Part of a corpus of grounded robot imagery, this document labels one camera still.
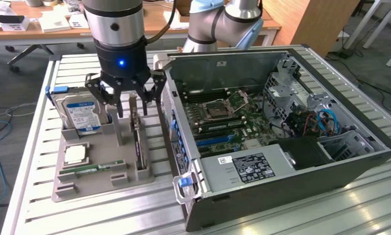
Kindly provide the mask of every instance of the green circuit board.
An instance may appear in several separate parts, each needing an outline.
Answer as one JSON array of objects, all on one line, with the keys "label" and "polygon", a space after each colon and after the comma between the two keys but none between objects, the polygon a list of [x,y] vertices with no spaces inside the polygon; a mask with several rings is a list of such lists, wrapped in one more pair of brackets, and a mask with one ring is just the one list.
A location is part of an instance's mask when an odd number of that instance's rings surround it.
[{"label": "green circuit board", "polygon": [[221,99],[182,104],[201,157],[261,147],[276,139],[252,95],[238,89],[226,94]]}]

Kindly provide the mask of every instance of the blue pcie slot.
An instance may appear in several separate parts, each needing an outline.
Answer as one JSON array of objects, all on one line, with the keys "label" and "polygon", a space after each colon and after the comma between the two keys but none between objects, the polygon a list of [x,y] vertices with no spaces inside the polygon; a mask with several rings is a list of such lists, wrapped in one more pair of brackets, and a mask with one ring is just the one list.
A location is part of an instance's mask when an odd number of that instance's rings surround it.
[{"label": "blue pcie slot", "polygon": [[205,141],[197,141],[196,142],[196,146],[204,146],[204,145],[209,145],[209,144],[214,144],[214,143],[222,143],[222,142],[228,142],[232,140],[234,135],[228,135],[225,137],[220,137],[216,139],[210,139],[210,140],[205,140]]}]

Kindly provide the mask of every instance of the red wire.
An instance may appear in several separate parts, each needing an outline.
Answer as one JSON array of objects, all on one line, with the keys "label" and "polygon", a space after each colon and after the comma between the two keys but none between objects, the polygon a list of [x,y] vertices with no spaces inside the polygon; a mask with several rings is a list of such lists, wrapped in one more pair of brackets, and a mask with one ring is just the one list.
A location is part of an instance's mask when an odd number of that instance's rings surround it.
[{"label": "red wire", "polygon": [[301,135],[305,135],[308,119],[309,119],[311,117],[312,117],[312,114],[308,114],[307,119],[305,119],[304,131],[303,131]]}]

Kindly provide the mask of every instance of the blue cable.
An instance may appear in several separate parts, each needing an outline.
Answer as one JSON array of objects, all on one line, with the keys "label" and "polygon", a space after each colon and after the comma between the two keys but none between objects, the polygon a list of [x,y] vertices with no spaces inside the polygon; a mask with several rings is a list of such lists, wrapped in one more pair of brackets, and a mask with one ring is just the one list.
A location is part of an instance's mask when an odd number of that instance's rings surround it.
[{"label": "blue cable", "polygon": [[325,131],[325,128],[321,124],[321,118],[320,118],[320,113],[328,113],[331,116],[332,116],[332,121],[335,123],[335,127],[336,127],[336,133],[340,133],[340,128],[339,128],[339,122],[337,122],[337,118],[336,118],[336,115],[333,114],[333,112],[328,109],[321,109],[319,112],[317,112],[317,117],[316,117],[316,120],[319,122],[319,127],[321,128],[323,131]]},{"label": "blue cable", "polygon": [[3,184],[3,192],[0,196],[0,200],[1,200],[6,195],[6,182],[5,182],[3,171],[1,170],[1,165],[0,165],[0,176],[1,176],[2,184]]},{"label": "blue cable", "polygon": [[0,141],[7,136],[9,132],[10,132],[10,124],[7,121],[0,121],[0,123],[5,123],[6,126],[7,126],[7,130],[6,130],[6,133],[0,137]]}]

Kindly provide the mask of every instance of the hard drive label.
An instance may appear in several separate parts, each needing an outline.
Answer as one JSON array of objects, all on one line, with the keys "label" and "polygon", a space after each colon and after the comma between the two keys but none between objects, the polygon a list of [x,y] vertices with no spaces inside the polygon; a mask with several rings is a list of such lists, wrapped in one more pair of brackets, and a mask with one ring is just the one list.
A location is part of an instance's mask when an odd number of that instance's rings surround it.
[{"label": "hard drive label", "polygon": [[93,112],[93,102],[80,102],[66,105],[68,113],[74,125],[80,131],[94,131],[100,128],[101,123],[97,114]]},{"label": "hard drive label", "polygon": [[262,153],[233,158],[233,165],[245,184],[274,176]]}]

